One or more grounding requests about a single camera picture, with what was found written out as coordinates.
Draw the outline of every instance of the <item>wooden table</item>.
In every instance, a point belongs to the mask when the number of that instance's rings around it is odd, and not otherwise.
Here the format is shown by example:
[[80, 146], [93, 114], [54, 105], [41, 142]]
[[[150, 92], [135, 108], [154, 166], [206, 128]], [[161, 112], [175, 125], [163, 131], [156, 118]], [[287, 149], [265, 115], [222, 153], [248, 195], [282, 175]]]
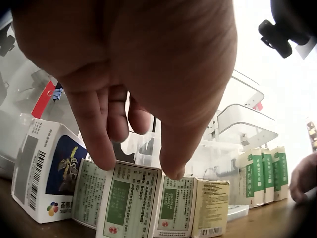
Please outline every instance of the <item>wooden table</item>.
[[[95, 237], [94, 230], [73, 220], [38, 224], [12, 199], [10, 190], [11, 182], [0, 179], [0, 214], [18, 237]], [[284, 237], [286, 231], [303, 219], [307, 209], [295, 206], [291, 198], [254, 208], [248, 216], [229, 222], [223, 237]]]

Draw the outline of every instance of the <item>plant illustration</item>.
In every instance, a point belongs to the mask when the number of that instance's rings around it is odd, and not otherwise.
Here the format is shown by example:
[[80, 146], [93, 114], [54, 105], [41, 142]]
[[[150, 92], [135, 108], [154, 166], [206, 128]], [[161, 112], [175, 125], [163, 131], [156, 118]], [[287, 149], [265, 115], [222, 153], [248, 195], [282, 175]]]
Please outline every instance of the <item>plant illustration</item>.
[[59, 188], [60, 191], [74, 192], [75, 190], [75, 183], [78, 174], [78, 162], [74, 155], [77, 149], [78, 146], [75, 146], [72, 153], [70, 154], [70, 158], [62, 159], [58, 164], [58, 171], [64, 169], [63, 182]]

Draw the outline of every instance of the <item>red circular logo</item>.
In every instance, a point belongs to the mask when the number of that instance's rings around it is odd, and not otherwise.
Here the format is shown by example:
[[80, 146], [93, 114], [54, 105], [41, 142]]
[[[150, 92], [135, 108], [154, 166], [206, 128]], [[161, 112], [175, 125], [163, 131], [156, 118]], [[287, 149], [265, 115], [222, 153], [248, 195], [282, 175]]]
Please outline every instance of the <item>red circular logo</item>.
[[116, 227], [109, 227], [109, 232], [112, 234], [116, 234], [118, 232], [118, 229]]

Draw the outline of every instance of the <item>medicine box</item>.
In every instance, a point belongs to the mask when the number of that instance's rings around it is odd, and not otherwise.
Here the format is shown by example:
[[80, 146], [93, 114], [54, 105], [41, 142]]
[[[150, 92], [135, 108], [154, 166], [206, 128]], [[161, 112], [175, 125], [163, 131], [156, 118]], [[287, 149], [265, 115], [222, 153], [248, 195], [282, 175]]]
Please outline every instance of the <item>medicine box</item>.
[[197, 180], [192, 238], [209, 238], [226, 232], [229, 181]]
[[232, 179], [231, 205], [249, 205], [250, 208], [263, 205], [264, 182], [261, 149], [250, 149], [241, 154], [236, 165], [239, 173]]
[[274, 173], [274, 201], [287, 198], [288, 176], [287, 162], [284, 147], [276, 147], [271, 150]]
[[264, 203], [270, 203], [274, 200], [274, 174], [272, 155], [269, 149], [261, 149], [263, 164], [263, 182], [264, 182]]
[[33, 119], [19, 150], [11, 195], [38, 223], [71, 218], [83, 141], [63, 124]]
[[117, 161], [106, 172], [96, 238], [152, 238], [162, 170]]
[[163, 175], [154, 237], [190, 237], [195, 211], [197, 179], [172, 180]]
[[106, 171], [91, 160], [82, 160], [73, 197], [72, 219], [84, 226], [97, 229], [105, 181]]

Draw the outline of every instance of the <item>red label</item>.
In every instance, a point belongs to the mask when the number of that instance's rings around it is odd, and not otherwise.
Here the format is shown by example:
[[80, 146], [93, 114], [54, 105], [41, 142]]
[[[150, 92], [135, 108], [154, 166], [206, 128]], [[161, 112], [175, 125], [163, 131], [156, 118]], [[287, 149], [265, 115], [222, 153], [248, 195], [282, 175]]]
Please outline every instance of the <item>red label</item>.
[[42, 113], [44, 112], [44, 109], [49, 102], [54, 90], [54, 84], [49, 81], [31, 112], [32, 116], [34, 116], [35, 118], [41, 118]]
[[255, 107], [253, 107], [253, 109], [257, 111], [261, 111], [263, 109], [262, 103], [259, 102]]
[[118, 229], [116, 227], [109, 227], [109, 232], [112, 234], [116, 234], [118, 232]]

